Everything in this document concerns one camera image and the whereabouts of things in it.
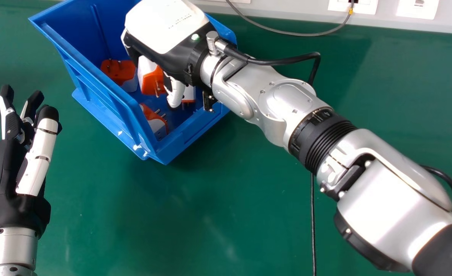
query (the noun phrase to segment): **gray cable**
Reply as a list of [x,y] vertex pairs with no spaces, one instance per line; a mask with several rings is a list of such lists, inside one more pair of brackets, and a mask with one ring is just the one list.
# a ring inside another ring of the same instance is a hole
[[322,35],[329,35],[331,33],[334,33],[335,31],[340,30],[343,26],[345,26],[345,24],[347,23],[347,21],[349,20],[351,14],[352,14],[352,9],[354,8],[354,0],[352,0],[350,2],[350,10],[349,13],[347,14],[347,17],[345,18],[345,20],[343,21],[343,23],[341,23],[340,25],[336,26],[335,28],[331,29],[331,30],[327,30],[321,33],[293,33],[291,31],[283,31],[283,30],[277,30],[274,28],[270,28],[267,27],[265,25],[262,25],[260,23],[256,23],[255,21],[249,19],[248,17],[246,17],[243,13],[241,13],[241,11],[235,7],[233,5],[233,3],[231,3],[230,0],[226,0],[226,2],[228,3],[228,5],[241,17],[243,18],[245,21],[252,23],[253,25],[262,28],[264,30],[268,30],[274,33],[280,33],[281,35],[293,35],[293,36],[304,36],[304,37],[310,37],[310,36],[322,36]]

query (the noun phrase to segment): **wall socket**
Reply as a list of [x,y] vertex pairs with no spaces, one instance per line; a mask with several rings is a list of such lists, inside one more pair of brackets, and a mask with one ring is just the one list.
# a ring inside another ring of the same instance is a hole
[[[211,2],[225,2],[224,0],[203,0],[203,1],[211,1]],[[231,3],[243,3],[243,4],[251,4],[252,0],[230,0]]]
[[[349,12],[350,0],[329,0],[328,10]],[[354,13],[376,14],[378,0],[354,0]]]
[[400,0],[396,16],[433,20],[438,7],[439,0]]

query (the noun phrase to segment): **robotic hand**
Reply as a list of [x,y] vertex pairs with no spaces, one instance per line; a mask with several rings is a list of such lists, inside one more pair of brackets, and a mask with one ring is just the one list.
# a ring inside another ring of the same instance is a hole
[[0,275],[36,276],[37,242],[51,216],[44,199],[46,173],[56,136],[61,132],[58,111],[36,91],[20,116],[13,107],[9,85],[0,92]]
[[338,231],[375,267],[452,276],[452,202],[438,180],[335,113],[311,77],[284,77],[265,66],[275,62],[241,53],[188,0],[142,0],[125,26],[135,62],[145,56],[165,77],[203,88],[206,110],[223,103],[315,174],[337,202]]

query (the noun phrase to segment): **green table surface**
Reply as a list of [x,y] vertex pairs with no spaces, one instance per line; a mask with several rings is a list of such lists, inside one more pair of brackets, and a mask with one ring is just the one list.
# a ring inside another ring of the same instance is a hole
[[[15,105],[40,89],[59,109],[47,175],[52,217],[41,276],[305,276],[312,273],[309,173],[230,113],[168,166],[141,161],[71,97],[53,45],[27,18],[54,2],[0,1],[0,86]],[[260,30],[217,15],[259,58],[318,51],[318,96],[419,163],[452,176],[452,34],[347,26],[318,38]],[[293,31],[333,27],[259,19]],[[283,66],[306,79],[310,64]],[[335,230],[316,192],[318,275],[377,271]]]

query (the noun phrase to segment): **blue storage box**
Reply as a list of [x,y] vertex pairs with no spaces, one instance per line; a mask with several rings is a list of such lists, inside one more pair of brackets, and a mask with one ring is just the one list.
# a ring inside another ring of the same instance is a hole
[[[165,95],[126,93],[105,73],[105,59],[129,59],[120,36],[126,13],[139,0],[65,0],[30,18],[61,54],[76,86],[72,96],[139,158],[168,164],[229,110],[220,103],[215,112],[203,110],[201,91],[193,106],[170,111]],[[236,43],[234,33],[209,17],[219,35]],[[157,140],[139,103],[166,110],[169,134]]]

